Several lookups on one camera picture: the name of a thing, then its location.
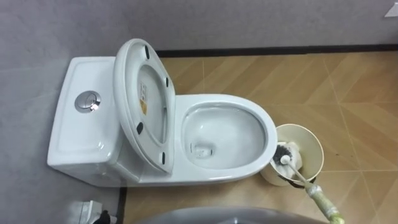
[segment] sticker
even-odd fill
[[[142,113],[147,114],[147,86],[143,83],[139,85],[139,103],[141,104]]]

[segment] trash bin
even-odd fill
[[[276,128],[278,142],[295,142],[302,157],[303,167],[300,173],[310,182],[314,182],[322,170],[324,155],[322,145],[317,137],[307,128],[297,124],[283,124]],[[284,177],[275,169],[274,161],[271,161],[260,171],[263,178],[276,186],[292,185],[296,188],[303,188],[302,182],[298,179]]]

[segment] toilet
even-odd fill
[[[176,95],[155,50],[126,42],[116,57],[73,58],[47,164],[100,187],[196,185],[243,179],[275,154],[276,128],[231,95]]]

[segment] toilet brush bristles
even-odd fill
[[[278,166],[284,165],[280,162],[280,159],[283,156],[289,156],[290,158],[292,158],[292,153],[287,149],[287,147],[278,145],[276,147],[276,152],[274,154],[274,157],[272,158],[276,165],[278,165]]]

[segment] black baseboard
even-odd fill
[[[377,52],[396,50],[398,50],[398,44],[260,47],[249,49],[157,50],[156,52],[157,55],[160,57],[220,57],[243,55],[291,55],[315,53]]]
[[[124,207],[126,206],[127,187],[121,187],[119,191],[119,204],[116,211],[116,224],[123,224],[124,220]]]

